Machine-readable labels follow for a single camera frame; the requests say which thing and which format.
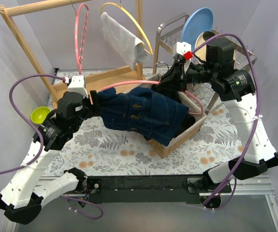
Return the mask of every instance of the wicker basket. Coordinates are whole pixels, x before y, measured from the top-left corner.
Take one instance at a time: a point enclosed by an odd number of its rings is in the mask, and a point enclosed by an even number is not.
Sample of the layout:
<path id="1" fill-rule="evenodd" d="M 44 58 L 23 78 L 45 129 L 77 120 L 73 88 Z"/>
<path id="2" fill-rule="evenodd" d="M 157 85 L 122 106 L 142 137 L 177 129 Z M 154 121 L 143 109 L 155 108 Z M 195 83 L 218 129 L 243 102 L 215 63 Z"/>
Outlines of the wicker basket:
<path id="1" fill-rule="evenodd" d="M 154 76 L 152 76 L 149 80 L 158 81 L 160 79 L 160 77 L 161 77 L 160 73 L 157 73 Z M 138 86 L 147 87 L 147 88 L 151 87 L 150 84 L 141 84 Z M 189 107 L 192 112 L 195 112 L 195 113 L 201 112 L 201 109 L 195 103 L 193 103 L 184 93 L 179 92 L 178 94 L 179 94 L 179 97 L 180 97 L 183 105 Z M 191 127 L 189 127 L 186 131 L 181 133 L 179 136 L 172 139 L 168 146 L 164 146 L 164 145 L 158 143 L 157 141 L 155 141 L 154 139 L 149 140 L 149 143 L 155 148 L 157 154 L 162 159 L 167 157 L 172 151 L 177 149 L 180 145 L 182 145 L 189 138 L 193 137 L 200 130 L 200 127 L 206 120 L 206 114 L 194 115 L 194 117 L 196 119 L 196 122 Z"/>

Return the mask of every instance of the yellow-green bowl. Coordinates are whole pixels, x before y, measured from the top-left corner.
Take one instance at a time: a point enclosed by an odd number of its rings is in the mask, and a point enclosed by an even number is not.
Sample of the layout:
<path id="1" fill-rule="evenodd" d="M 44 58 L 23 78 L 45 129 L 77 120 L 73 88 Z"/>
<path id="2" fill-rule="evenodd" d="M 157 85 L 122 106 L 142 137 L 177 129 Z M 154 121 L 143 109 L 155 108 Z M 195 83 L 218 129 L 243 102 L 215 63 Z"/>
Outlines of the yellow-green bowl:
<path id="1" fill-rule="evenodd" d="M 46 116 L 48 115 L 48 113 L 51 110 L 49 108 L 47 108 L 46 106 L 40 106 L 37 109 L 35 109 L 32 113 L 31 113 L 31 121 L 35 124 L 41 124 L 44 122 Z"/>

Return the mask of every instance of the denim jacket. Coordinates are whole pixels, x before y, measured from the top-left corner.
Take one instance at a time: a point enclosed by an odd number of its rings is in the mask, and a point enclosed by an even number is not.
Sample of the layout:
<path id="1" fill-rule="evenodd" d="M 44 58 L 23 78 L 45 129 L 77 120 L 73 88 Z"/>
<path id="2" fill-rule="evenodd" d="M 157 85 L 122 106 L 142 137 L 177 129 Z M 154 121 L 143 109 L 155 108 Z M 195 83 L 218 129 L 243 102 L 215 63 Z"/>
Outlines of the denim jacket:
<path id="1" fill-rule="evenodd" d="M 99 92 L 98 99 L 105 127 L 135 131 L 164 146 L 169 145 L 188 112 L 188 107 L 143 87 L 128 94 L 116 94 L 110 88 Z"/>

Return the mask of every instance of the white cloth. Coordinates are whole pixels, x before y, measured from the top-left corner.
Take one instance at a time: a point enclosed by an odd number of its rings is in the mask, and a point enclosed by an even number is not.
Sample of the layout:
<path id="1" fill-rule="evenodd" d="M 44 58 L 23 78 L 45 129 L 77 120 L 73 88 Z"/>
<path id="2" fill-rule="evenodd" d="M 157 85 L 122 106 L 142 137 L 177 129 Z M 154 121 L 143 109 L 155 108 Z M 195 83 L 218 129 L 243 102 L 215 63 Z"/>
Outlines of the white cloth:
<path id="1" fill-rule="evenodd" d="M 102 29 L 105 41 L 120 54 L 131 70 L 135 70 L 136 63 L 148 62 L 148 55 L 144 43 L 106 12 L 101 14 Z"/>

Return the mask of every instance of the floral tablecloth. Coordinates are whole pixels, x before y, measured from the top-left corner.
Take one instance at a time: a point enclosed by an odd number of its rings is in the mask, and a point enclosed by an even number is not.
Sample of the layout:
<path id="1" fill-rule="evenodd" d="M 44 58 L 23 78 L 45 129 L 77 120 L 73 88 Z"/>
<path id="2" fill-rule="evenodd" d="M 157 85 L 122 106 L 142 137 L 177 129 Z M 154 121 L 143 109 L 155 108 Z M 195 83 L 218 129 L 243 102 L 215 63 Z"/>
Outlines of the floral tablecloth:
<path id="1" fill-rule="evenodd" d="M 97 72 L 84 72 L 88 75 Z M 59 72 L 71 77 L 77 72 Z M 151 69 L 144 69 L 148 79 Z M 209 84 L 193 94 L 206 107 L 214 92 Z M 135 132 L 110 130 L 100 117 L 83 122 L 60 154 L 49 164 L 44 176 L 61 176 L 64 170 L 77 167 L 87 175 L 201 174 L 217 164 L 237 157 L 243 147 L 228 110 L 222 106 L 209 114 L 200 131 L 165 159 Z"/>

